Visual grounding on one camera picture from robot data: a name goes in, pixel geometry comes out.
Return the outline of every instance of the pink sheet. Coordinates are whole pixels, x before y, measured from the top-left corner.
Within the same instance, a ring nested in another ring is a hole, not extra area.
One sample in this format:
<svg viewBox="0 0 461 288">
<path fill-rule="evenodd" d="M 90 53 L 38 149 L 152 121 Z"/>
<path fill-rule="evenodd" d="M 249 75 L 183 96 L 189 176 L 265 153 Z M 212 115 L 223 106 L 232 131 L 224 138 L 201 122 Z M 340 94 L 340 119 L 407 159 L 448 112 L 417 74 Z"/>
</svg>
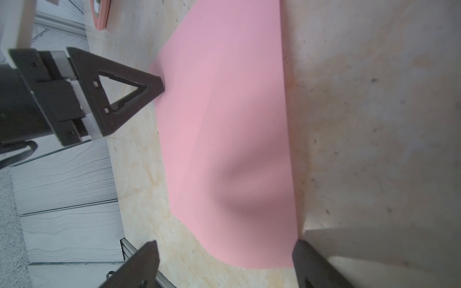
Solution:
<svg viewBox="0 0 461 288">
<path fill-rule="evenodd" d="M 293 266 L 278 0 L 198 0 L 150 72 L 170 209 L 217 259 Z"/>
</svg>

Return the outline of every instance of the gray floor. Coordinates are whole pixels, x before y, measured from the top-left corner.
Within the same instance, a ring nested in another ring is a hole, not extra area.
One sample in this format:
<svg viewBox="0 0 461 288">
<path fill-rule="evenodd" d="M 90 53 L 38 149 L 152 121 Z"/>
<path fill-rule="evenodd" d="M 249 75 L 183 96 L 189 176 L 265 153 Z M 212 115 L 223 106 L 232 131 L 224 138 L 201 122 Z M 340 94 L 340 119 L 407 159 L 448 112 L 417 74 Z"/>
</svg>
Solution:
<svg viewBox="0 0 461 288">
<path fill-rule="evenodd" d="M 31 288 L 26 245 L 8 168 L 0 170 L 0 287 Z"/>
</svg>

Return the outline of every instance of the pink object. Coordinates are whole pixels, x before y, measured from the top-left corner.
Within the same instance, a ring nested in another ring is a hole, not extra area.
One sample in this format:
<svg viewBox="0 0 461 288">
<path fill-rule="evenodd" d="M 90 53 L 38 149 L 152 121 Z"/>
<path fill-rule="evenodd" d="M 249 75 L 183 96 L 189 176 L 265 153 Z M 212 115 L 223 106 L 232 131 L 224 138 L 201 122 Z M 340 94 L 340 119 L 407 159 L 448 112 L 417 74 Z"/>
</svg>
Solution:
<svg viewBox="0 0 461 288">
<path fill-rule="evenodd" d="M 198 0 L 150 72 L 172 214 L 223 262 L 292 267 L 279 0 Z"/>
<path fill-rule="evenodd" d="M 99 5 L 98 3 L 95 4 L 95 0 L 89 1 L 91 3 L 91 11 L 93 13 L 93 21 L 95 23 L 96 30 L 103 30 L 106 27 L 111 0 L 101 0 Z"/>
</svg>

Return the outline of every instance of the white plastic part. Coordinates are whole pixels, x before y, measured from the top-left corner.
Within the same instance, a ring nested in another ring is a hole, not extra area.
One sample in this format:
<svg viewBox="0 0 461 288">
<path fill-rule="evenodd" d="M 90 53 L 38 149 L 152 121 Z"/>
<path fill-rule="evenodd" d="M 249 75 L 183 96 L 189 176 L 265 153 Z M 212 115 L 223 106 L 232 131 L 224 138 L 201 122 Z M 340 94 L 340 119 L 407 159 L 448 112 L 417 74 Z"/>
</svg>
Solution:
<svg viewBox="0 0 461 288">
<path fill-rule="evenodd" d="M 59 3 L 59 0 L 47 1 L 55 5 Z M 5 56 L 8 64 L 14 69 L 16 69 L 16 66 L 8 50 L 30 47 L 36 9 L 37 0 L 13 0 L 10 2 L 8 9 L 9 16 L 5 24 L 5 29 L 3 30 L 0 50 Z"/>
<path fill-rule="evenodd" d="M 102 138 L 101 129 L 99 129 L 98 123 L 96 122 L 95 116 L 89 107 L 85 94 L 83 93 L 82 87 L 77 80 L 71 80 L 69 83 L 72 85 L 74 89 L 75 96 L 80 103 L 80 107 L 85 113 L 85 117 L 82 118 L 82 123 L 85 126 L 86 131 L 88 132 L 89 137 L 91 140 L 96 140 Z"/>
</svg>

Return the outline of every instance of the wooden table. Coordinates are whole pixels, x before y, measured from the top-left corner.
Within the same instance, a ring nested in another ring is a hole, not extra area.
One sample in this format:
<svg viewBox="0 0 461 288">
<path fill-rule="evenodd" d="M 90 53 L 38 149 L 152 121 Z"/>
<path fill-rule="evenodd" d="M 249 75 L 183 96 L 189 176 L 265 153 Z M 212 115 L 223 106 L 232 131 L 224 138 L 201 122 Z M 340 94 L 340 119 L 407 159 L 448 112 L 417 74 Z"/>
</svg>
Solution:
<svg viewBox="0 0 461 288">
<path fill-rule="evenodd" d="M 194 0 L 112 0 L 90 51 L 147 71 Z M 282 0 L 300 234 L 358 287 L 458 286 L 461 3 Z M 112 99 L 127 89 L 105 85 Z M 126 238 L 178 288 L 296 287 L 207 254 L 168 209 L 154 105 L 108 137 Z"/>
</svg>

